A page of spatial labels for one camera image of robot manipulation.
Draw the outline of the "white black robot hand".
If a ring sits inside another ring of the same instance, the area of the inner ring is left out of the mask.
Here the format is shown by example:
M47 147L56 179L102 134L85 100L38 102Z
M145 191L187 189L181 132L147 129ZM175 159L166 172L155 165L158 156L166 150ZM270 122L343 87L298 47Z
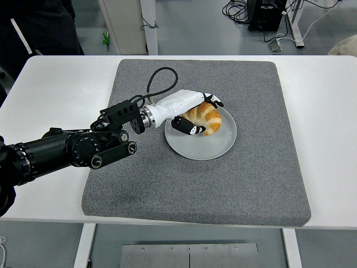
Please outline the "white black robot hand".
M143 111L149 128L157 128L170 119L171 126L186 135L203 133L210 136L217 133L222 125L218 106L223 104L215 95L179 90L155 105L145 106Z

